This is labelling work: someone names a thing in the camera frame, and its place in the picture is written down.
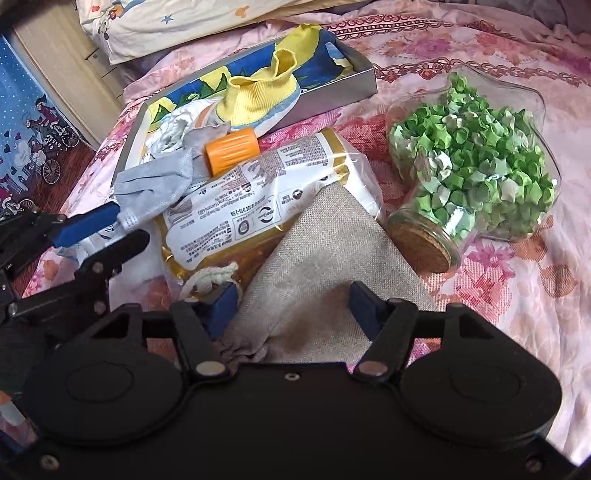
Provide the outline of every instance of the orange cap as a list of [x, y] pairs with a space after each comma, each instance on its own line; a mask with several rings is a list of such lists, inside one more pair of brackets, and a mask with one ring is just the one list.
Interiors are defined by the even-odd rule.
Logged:
[[248, 127], [205, 144], [205, 153], [215, 176], [241, 161], [260, 155], [261, 150], [254, 129]]

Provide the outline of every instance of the glass jar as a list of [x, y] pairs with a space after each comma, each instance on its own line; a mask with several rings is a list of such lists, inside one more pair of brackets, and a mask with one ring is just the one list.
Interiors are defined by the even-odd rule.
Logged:
[[388, 219], [388, 233], [417, 271], [462, 262], [478, 235], [530, 236], [560, 192], [561, 177], [540, 131], [544, 99], [468, 66], [447, 86], [393, 103], [390, 156], [411, 187]]

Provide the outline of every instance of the plastic bag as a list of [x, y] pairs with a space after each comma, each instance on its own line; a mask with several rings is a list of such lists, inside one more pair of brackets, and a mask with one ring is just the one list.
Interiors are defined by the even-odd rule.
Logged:
[[166, 210], [157, 223], [172, 295], [199, 298], [228, 280], [246, 289], [299, 214], [335, 181], [382, 220], [367, 157], [329, 128], [238, 164]]

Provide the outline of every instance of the yellow sock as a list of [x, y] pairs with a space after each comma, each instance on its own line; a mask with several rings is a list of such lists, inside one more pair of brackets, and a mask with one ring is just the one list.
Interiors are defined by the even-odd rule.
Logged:
[[231, 77], [226, 94], [216, 108], [219, 118], [232, 126], [261, 120], [298, 88], [293, 76], [297, 67], [295, 57], [292, 51], [278, 48], [273, 52], [269, 67], [258, 70], [251, 77]]

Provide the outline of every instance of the bed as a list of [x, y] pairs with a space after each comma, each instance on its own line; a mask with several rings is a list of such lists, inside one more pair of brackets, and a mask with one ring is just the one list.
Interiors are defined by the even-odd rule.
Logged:
[[[405, 193], [385, 143], [385, 110], [395, 98], [444, 85], [446, 72], [466, 63], [495, 77], [539, 90], [547, 114], [543, 134], [559, 162], [563, 187], [551, 215], [528, 240], [478, 240], [454, 273], [423, 278], [440, 307], [461, 301], [546, 363], [558, 376], [563, 403], [548, 436], [573, 462], [591, 453], [591, 218], [586, 215], [591, 167], [591, 53], [585, 36], [554, 32], [513, 12], [477, 5], [378, 1], [343, 16], [310, 13], [220, 33], [187, 43], [125, 89], [126, 108], [62, 208], [67, 215], [107, 201], [111, 177], [143, 101], [199, 68], [242, 48], [279, 37], [294, 24], [321, 23], [374, 64], [378, 94], [276, 131], [269, 149], [332, 125], [365, 153], [389, 210]], [[25, 294], [72, 274], [68, 260], [43, 255]], [[150, 309], [170, 299], [156, 279], [119, 301]], [[27, 432], [13, 432], [26, 436]]]

